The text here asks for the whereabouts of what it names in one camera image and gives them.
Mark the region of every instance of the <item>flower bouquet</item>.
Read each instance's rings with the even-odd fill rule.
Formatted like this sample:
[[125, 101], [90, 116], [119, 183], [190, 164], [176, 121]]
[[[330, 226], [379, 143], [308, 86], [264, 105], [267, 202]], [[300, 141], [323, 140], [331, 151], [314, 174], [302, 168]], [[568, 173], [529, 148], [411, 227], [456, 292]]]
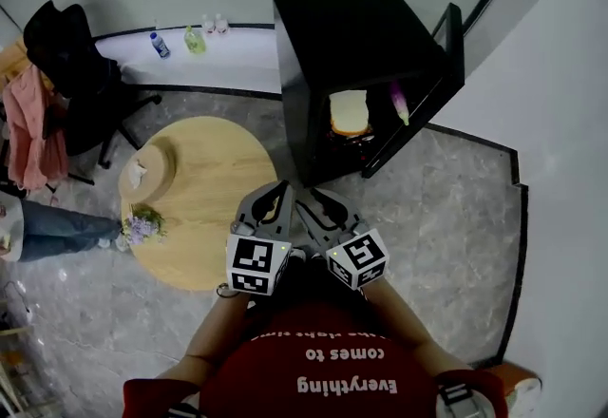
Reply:
[[123, 233], [129, 244], [143, 244], [149, 239], [162, 242], [166, 233], [162, 229], [164, 218], [156, 210], [146, 205], [131, 207], [123, 220]]

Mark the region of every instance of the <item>gray marble floor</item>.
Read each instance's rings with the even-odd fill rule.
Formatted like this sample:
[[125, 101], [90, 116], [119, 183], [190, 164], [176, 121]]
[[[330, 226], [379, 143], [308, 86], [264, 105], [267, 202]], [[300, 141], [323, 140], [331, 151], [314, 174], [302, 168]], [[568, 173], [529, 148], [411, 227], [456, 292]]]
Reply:
[[[254, 133], [278, 175], [295, 181], [281, 103], [162, 96], [161, 105], [127, 122], [141, 142], [179, 119], [220, 116]], [[132, 149], [117, 136], [111, 153], [108, 171], [91, 168], [97, 151], [72, 160], [96, 186], [66, 180], [54, 203], [117, 218], [118, 176]], [[388, 279], [442, 345], [468, 362], [496, 353], [515, 279], [521, 212], [504, 153], [424, 129], [372, 179], [351, 175], [326, 186], [352, 198], [380, 231], [392, 257]], [[49, 191], [31, 198], [50, 203]], [[68, 417], [120, 416], [123, 382], [175, 363], [212, 301], [210, 293], [160, 283], [133, 256], [103, 250], [6, 265], [2, 278], [23, 288], [33, 312], [25, 344]], [[12, 285], [8, 297], [25, 322]]]

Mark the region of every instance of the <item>red shirt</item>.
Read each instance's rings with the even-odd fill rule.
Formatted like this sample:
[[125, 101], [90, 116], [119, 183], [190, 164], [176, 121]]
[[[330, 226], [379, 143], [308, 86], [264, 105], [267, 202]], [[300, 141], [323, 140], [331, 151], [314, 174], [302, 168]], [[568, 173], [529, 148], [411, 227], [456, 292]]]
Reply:
[[244, 342], [202, 389], [172, 380], [124, 385], [123, 418], [162, 417], [200, 390], [199, 409], [214, 417], [434, 417], [438, 385], [468, 383], [506, 418], [502, 382], [482, 371], [430, 377], [385, 336], [365, 332], [331, 305], [300, 305], [275, 315]]

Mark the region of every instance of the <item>water bottle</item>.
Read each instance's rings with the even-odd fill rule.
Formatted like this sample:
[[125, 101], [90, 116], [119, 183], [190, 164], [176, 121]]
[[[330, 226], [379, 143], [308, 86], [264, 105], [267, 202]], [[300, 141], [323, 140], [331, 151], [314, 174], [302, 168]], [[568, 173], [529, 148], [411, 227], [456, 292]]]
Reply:
[[169, 58], [171, 51], [158, 34], [150, 33], [150, 40], [152, 40], [152, 47], [154, 47], [161, 58]]

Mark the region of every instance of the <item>round wooden table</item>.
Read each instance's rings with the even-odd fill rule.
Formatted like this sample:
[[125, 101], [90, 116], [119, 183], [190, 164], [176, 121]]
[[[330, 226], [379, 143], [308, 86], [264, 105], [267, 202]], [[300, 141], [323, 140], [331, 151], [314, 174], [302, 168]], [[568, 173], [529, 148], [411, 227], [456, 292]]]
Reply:
[[[238, 124], [197, 117], [168, 125], [147, 143], [176, 163], [169, 190], [150, 206], [165, 219], [164, 242], [131, 246], [150, 272], [183, 290], [211, 290], [226, 280], [226, 239], [242, 198], [276, 181], [259, 141]], [[129, 206], [121, 203], [123, 218]]]

